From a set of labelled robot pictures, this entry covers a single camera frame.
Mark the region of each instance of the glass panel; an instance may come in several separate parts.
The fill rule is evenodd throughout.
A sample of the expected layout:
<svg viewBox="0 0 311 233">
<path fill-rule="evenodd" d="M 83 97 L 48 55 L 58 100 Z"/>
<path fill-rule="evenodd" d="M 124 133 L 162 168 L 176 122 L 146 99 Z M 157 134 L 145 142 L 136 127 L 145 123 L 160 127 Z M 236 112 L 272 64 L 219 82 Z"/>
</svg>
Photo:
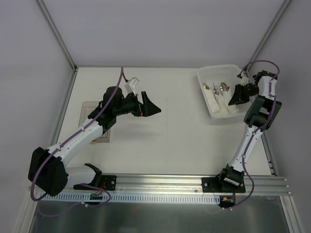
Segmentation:
<svg viewBox="0 0 311 233">
<path fill-rule="evenodd" d="M 73 202 L 41 201 L 45 214 L 67 210 Z M 233 211 L 216 205 L 109 203 L 78 205 L 59 217 L 33 218 L 31 233 L 289 233 L 279 197 L 252 197 Z"/>
</svg>

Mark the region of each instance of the gray wall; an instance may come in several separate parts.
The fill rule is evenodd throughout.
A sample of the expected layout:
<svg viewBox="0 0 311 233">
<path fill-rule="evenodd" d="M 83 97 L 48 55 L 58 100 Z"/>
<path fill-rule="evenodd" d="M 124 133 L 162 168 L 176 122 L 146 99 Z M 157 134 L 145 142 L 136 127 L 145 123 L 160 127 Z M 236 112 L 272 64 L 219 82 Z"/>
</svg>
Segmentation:
<svg viewBox="0 0 311 233">
<path fill-rule="evenodd" d="M 77 65 L 202 67 L 250 58 L 283 0 L 45 0 Z"/>
<path fill-rule="evenodd" d="M 283 106 L 270 130 L 280 175 L 287 176 L 306 232 L 311 232 L 311 1 L 293 1 L 259 59 L 281 69 L 276 94 Z M 272 66 L 255 66 L 253 71 Z"/>
<path fill-rule="evenodd" d="M 12 232 L 30 182 L 32 151 L 46 147 L 71 76 L 34 0 L 0 3 L 0 226 Z"/>
</svg>

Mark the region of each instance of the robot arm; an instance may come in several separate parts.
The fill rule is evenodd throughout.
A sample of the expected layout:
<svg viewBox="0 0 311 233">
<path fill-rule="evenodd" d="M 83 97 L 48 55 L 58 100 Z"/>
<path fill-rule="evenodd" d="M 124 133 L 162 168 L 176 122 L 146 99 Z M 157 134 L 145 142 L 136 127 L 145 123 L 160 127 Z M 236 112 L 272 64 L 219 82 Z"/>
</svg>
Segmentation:
<svg viewBox="0 0 311 233">
<path fill-rule="evenodd" d="M 37 148 L 32 155 L 28 179 L 34 180 L 43 161 L 51 155 L 51 151 L 57 149 L 58 152 L 42 168 L 35 183 L 37 186 L 50 196 L 56 196 L 65 187 L 73 187 L 81 183 L 99 187 L 102 172 L 92 164 L 85 164 L 82 167 L 67 166 L 84 146 L 108 131 L 116 123 L 117 116 L 131 113 L 136 117 L 148 117 L 161 112 L 161 109 L 148 99 L 144 91 L 141 93 L 143 103 L 138 101 L 138 96 L 134 94 L 137 83 L 138 79 L 136 78 L 132 78 L 126 83 L 125 87 L 129 94 L 125 98 L 122 90 L 118 88 L 107 108 L 94 120 L 115 89 L 114 86 L 109 87 L 98 107 L 76 131 L 46 150 L 41 147 Z"/>
<path fill-rule="evenodd" d="M 277 78 L 271 80 L 275 74 L 262 71 L 254 75 L 255 83 L 248 85 L 236 85 L 231 104 L 241 104 L 249 101 L 249 97 L 257 95 L 251 107 L 247 111 L 244 122 L 245 130 L 238 149 L 231 162 L 222 169 L 221 173 L 215 178 L 202 178 L 204 192 L 227 192 L 227 193 L 245 193 L 244 186 L 244 168 L 249 156 L 265 130 L 273 123 L 282 103 L 276 101 L 273 114 L 268 121 L 269 113 L 274 104 L 275 84 Z"/>
</svg>

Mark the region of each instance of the vertical metal post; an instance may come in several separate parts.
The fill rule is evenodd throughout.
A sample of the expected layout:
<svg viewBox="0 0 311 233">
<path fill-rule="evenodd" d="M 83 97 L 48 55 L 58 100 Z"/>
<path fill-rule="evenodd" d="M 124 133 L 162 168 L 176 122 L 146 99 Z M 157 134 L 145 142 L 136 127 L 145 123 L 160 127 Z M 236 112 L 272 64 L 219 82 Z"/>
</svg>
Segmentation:
<svg viewBox="0 0 311 233">
<path fill-rule="evenodd" d="M 44 18 L 46 19 L 49 27 L 51 28 L 58 44 L 60 45 L 66 59 L 68 60 L 68 62 L 70 64 L 72 70 L 75 71 L 77 67 L 76 67 L 76 65 L 75 65 L 75 63 L 74 63 L 74 61 L 73 61 L 73 59 L 72 59 L 72 57 L 71 57 L 71 55 L 70 55 L 70 53 L 66 47 L 66 45 L 65 45 L 65 43 L 64 43 L 64 41 L 63 41 L 59 31 L 58 31 L 53 19 L 52 19 L 47 7 L 45 6 L 43 0 L 35 0 L 35 1 L 37 3 L 41 13 L 43 14 Z"/>
<path fill-rule="evenodd" d="M 61 111 L 58 114 L 56 126 L 55 126 L 53 134 L 52 134 L 50 145 L 54 145 L 54 144 L 57 143 L 57 140 L 58 140 L 58 137 L 59 137 L 59 134 L 60 134 L 60 130 L 62 128 L 63 121 L 64 121 L 64 118 L 65 118 L 65 113 L 66 113 L 66 110 L 67 110 L 67 107 L 68 107 L 68 103 L 69 103 L 69 100 L 70 100 L 70 96 L 71 96 L 71 93 L 72 93 L 73 85 L 74 85 L 74 82 L 75 82 L 76 77 L 77 77 L 77 73 L 78 73 L 78 70 L 76 70 L 72 74 L 72 77 L 71 77 L 68 89 L 66 91 L 65 99 L 64 99 L 63 104 L 62 104 Z"/>
<path fill-rule="evenodd" d="M 284 0 L 284 2 L 281 4 L 280 8 L 276 12 L 276 15 L 272 19 L 269 27 L 267 28 L 266 32 L 264 33 L 263 37 L 261 38 L 259 44 L 257 45 L 254 53 L 252 54 L 252 56 L 251 56 L 251 58 L 249 59 L 248 62 L 253 62 L 253 61 L 255 61 L 257 59 L 258 55 L 262 51 L 264 45 L 267 43 L 267 41 L 270 38 L 272 32 L 276 28 L 276 25 L 280 21 L 281 17 L 285 13 L 286 9 L 288 8 L 288 6 L 290 5 L 291 2 L 292 2 L 292 0 Z"/>
</svg>

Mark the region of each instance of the white plastic container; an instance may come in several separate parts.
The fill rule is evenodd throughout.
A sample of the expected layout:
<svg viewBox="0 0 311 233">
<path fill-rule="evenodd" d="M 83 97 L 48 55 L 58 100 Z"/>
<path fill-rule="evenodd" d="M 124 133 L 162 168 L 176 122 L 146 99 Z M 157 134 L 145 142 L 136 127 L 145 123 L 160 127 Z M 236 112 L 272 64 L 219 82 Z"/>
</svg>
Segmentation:
<svg viewBox="0 0 311 233">
<path fill-rule="evenodd" d="M 199 80 L 199 85 L 201 87 L 209 114 L 210 118 L 213 120 L 217 119 L 226 119 L 226 118 L 232 118 L 232 117 L 244 117 L 247 110 L 250 107 L 250 103 L 245 103 L 245 104 L 239 104 L 237 105 L 237 108 L 239 111 L 234 114 L 225 114 L 221 115 L 218 113 L 212 113 L 207 97 L 205 95 L 205 91 L 203 88 L 203 82 L 205 82 L 211 89 L 213 89 L 213 83 L 218 86 L 219 92 L 220 90 L 220 83 L 227 81 L 232 94 L 234 93 L 235 85 L 239 84 L 241 79 L 237 77 L 237 75 L 240 73 L 241 69 L 236 66 L 236 65 L 220 65 L 220 66 L 209 66 L 209 67 L 202 67 L 199 68 L 196 71 L 196 74 L 198 76 Z"/>
</svg>

